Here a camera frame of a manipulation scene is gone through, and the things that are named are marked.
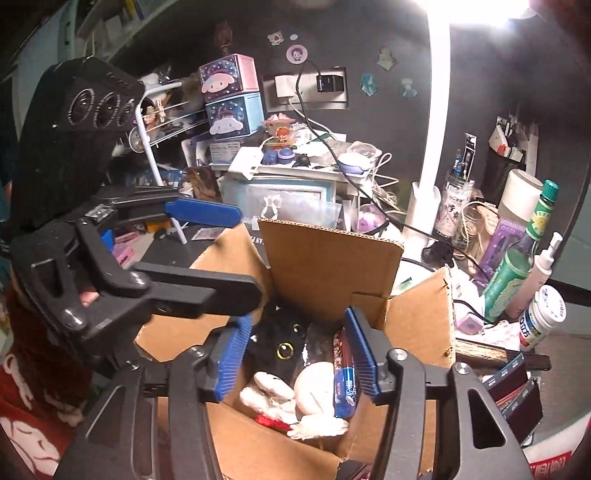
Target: lid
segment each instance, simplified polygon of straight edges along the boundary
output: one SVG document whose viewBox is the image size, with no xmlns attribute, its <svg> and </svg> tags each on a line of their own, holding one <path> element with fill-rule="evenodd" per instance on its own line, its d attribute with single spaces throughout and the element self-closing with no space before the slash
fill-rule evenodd
<svg viewBox="0 0 591 480">
<path fill-rule="evenodd" d="M 549 285 L 544 285 L 534 296 L 534 301 L 542 320 L 548 328 L 554 328 L 566 318 L 566 304 L 560 293 Z"/>
<path fill-rule="evenodd" d="M 551 202 L 556 201 L 558 196 L 558 190 L 560 188 L 552 180 L 546 180 L 544 182 L 544 190 L 542 190 L 542 197 L 547 198 Z"/>
</svg>

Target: pink storage box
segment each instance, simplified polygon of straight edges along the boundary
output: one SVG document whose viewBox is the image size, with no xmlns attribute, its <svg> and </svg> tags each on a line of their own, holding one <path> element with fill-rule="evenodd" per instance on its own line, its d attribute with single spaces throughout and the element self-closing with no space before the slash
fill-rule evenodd
<svg viewBox="0 0 591 480">
<path fill-rule="evenodd" d="M 205 103 L 240 93 L 258 92 L 255 60 L 244 55 L 228 55 L 199 67 Z"/>
</svg>

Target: green bottle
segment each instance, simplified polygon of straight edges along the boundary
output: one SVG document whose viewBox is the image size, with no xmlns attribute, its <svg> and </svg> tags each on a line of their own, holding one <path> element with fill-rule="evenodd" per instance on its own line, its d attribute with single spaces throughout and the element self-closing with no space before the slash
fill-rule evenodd
<svg viewBox="0 0 591 480">
<path fill-rule="evenodd" d="M 525 233 L 509 247 L 483 293 L 487 319 L 494 321 L 503 313 L 530 274 L 534 265 L 535 250 L 544 236 L 557 195 L 558 185 L 551 180 L 546 180 Z"/>
</svg>

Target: pen holder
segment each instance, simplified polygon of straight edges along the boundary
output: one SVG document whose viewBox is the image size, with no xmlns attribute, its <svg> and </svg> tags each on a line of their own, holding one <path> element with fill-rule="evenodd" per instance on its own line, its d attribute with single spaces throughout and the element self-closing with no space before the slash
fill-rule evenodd
<svg viewBox="0 0 591 480">
<path fill-rule="evenodd" d="M 460 224 L 462 207 L 470 200 L 474 180 L 465 181 L 447 172 L 446 185 L 441 194 L 441 203 L 435 219 L 435 234 L 443 240 L 450 240 Z"/>
</svg>

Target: cartoon sticker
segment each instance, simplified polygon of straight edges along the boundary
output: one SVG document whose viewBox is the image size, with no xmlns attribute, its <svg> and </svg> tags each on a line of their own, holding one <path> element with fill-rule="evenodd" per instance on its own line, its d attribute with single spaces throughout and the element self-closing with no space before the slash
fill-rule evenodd
<svg viewBox="0 0 591 480">
<path fill-rule="evenodd" d="M 394 58 L 392 49 L 390 47 L 383 46 L 379 49 L 378 65 L 384 70 L 390 71 L 392 67 L 398 65 L 398 60 Z"/>
<path fill-rule="evenodd" d="M 294 65 L 300 65 L 308 59 L 308 50 L 303 45 L 292 45 L 285 54 L 287 61 Z"/>
<path fill-rule="evenodd" d="M 361 90 L 368 97 L 371 97 L 378 91 L 378 86 L 375 84 L 374 76 L 370 73 L 366 73 L 361 77 Z"/>
<path fill-rule="evenodd" d="M 216 120 L 212 127 L 209 129 L 209 133 L 212 135 L 223 135 L 230 132 L 237 132 L 244 128 L 244 124 L 239 122 L 235 118 L 227 117 L 220 120 Z"/>
<path fill-rule="evenodd" d="M 271 45 L 273 45 L 274 47 L 283 43 L 283 33 L 282 32 L 272 33 L 271 35 L 267 35 L 267 38 L 271 42 Z"/>
<path fill-rule="evenodd" d="M 401 95 L 406 98 L 406 100 L 415 98 L 418 95 L 418 92 L 413 88 L 412 79 L 402 79 L 400 80 L 400 83 L 402 83 Z"/>
<path fill-rule="evenodd" d="M 202 93 L 218 93 L 228 88 L 228 85 L 234 83 L 236 79 L 227 73 L 214 73 L 201 87 Z"/>
</svg>

